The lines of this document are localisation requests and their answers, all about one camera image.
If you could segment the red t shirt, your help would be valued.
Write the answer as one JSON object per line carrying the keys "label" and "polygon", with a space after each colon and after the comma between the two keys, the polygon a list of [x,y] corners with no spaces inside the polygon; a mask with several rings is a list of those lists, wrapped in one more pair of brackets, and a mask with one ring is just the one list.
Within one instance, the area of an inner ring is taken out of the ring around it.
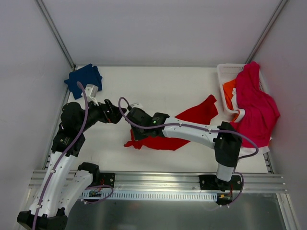
{"label": "red t shirt", "polygon": [[[211,120],[218,115],[215,106],[216,98],[210,94],[202,103],[191,107],[182,113],[178,114],[176,118],[189,121],[193,123],[209,125]],[[140,150],[142,147],[148,147],[154,150],[172,150],[175,151],[184,145],[188,144],[188,140],[180,138],[164,138],[164,137],[147,137],[142,140],[136,140],[133,132],[130,132],[131,140],[124,144],[124,147],[134,147]]]}

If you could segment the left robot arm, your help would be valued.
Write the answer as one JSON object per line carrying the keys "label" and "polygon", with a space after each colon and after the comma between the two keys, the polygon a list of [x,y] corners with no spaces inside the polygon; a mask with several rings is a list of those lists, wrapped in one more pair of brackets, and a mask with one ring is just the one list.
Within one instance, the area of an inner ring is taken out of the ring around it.
{"label": "left robot arm", "polygon": [[63,106],[60,125],[51,147],[50,162],[40,189],[26,211],[18,214],[17,222],[27,230],[63,230],[69,213],[87,187],[100,183],[99,166],[82,163],[73,181],[65,188],[66,178],[85,142],[84,132],[97,122],[117,124],[125,108],[105,99],[104,103],[77,102]]}

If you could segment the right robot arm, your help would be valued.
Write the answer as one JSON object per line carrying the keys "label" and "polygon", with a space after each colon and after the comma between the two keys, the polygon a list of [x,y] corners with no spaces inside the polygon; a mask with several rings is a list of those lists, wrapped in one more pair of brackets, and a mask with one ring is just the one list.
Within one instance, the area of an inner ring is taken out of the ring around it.
{"label": "right robot arm", "polygon": [[135,138],[179,138],[213,149],[218,167],[212,185],[223,192],[231,189],[242,138],[230,123],[209,126],[180,120],[164,113],[150,116],[136,107],[127,113],[125,119],[131,125]]}

